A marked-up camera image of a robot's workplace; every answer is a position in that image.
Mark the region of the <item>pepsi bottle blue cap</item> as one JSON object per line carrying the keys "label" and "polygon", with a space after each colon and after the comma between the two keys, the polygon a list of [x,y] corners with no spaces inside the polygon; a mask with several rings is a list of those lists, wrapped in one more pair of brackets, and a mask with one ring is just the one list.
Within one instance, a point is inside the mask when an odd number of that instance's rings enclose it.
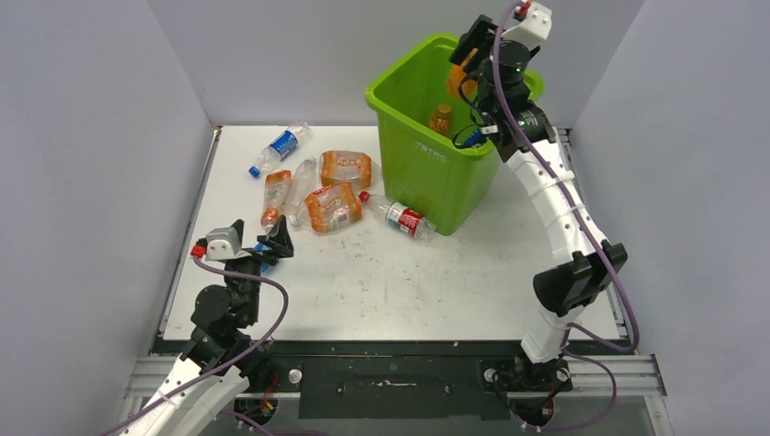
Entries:
{"label": "pepsi bottle blue cap", "polygon": [[459,149],[477,148],[486,141],[486,136],[480,130],[476,130],[459,145]]}

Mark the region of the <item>orange juice bottle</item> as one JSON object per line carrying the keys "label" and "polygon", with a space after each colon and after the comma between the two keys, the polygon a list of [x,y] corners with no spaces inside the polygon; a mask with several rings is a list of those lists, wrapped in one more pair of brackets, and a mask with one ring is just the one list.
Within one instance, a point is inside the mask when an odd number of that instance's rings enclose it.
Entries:
{"label": "orange juice bottle", "polygon": [[464,84],[460,83],[468,77],[467,73],[464,71],[464,68],[472,59],[472,57],[477,53],[477,51],[477,48],[472,49],[469,55],[460,65],[453,65],[450,68],[449,76],[446,81],[446,89],[451,97],[460,100],[461,96],[459,91],[462,91],[466,97],[473,97],[476,94],[478,89],[478,82],[476,80],[469,79]]}
{"label": "orange juice bottle", "polygon": [[449,103],[439,103],[429,117],[429,129],[442,136],[447,136],[450,131],[451,116],[452,106]]}

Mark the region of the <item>crushed blue label bottle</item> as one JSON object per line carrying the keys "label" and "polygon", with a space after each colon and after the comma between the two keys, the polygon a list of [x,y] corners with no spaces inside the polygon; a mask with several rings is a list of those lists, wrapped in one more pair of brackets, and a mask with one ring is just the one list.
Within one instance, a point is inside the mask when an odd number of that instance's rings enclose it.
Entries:
{"label": "crushed blue label bottle", "polygon": [[253,247],[255,251],[258,250],[266,250],[268,247],[271,248],[271,250],[274,253],[277,253],[281,258],[285,254],[285,247],[283,243],[281,242],[281,237],[279,236],[279,230],[277,228],[270,230],[268,233],[266,233],[263,236],[260,236],[258,238],[258,243]]}

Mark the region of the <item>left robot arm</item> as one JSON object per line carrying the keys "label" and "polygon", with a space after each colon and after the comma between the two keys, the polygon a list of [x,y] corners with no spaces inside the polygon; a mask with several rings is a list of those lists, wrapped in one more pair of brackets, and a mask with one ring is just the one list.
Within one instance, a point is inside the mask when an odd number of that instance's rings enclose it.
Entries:
{"label": "left robot arm", "polygon": [[[266,342],[288,311],[289,294],[262,276],[262,268],[291,258],[294,249],[285,216],[259,236],[259,251],[244,245],[243,227],[243,220],[237,220],[208,232],[192,246],[193,262],[221,275],[223,282],[198,292],[190,339],[150,400],[109,434],[198,435],[238,394],[259,391],[270,381]],[[282,306],[267,332],[254,340],[244,330],[258,321],[264,284],[281,294]]]}

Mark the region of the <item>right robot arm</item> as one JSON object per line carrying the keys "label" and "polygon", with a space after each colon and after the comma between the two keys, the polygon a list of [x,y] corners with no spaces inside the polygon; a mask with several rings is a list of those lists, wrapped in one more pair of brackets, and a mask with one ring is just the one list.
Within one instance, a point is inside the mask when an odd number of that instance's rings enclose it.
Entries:
{"label": "right robot arm", "polygon": [[447,86],[469,106],[478,127],[460,148],[485,140],[495,145],[524,186],[551,246],[555,264],[533,278],[538,315],[521,342],[524,357],[513,365],[517,383],[536,389],[550,375],[548,364],[562,356],[578,317],[616,278],[627,251],[591,221],[556,130],[524,81],[529,61],[548,38],[551,13],[525,2],[510,17],[515,24],[508,29],[485,15],[476,19],[449,57]]}

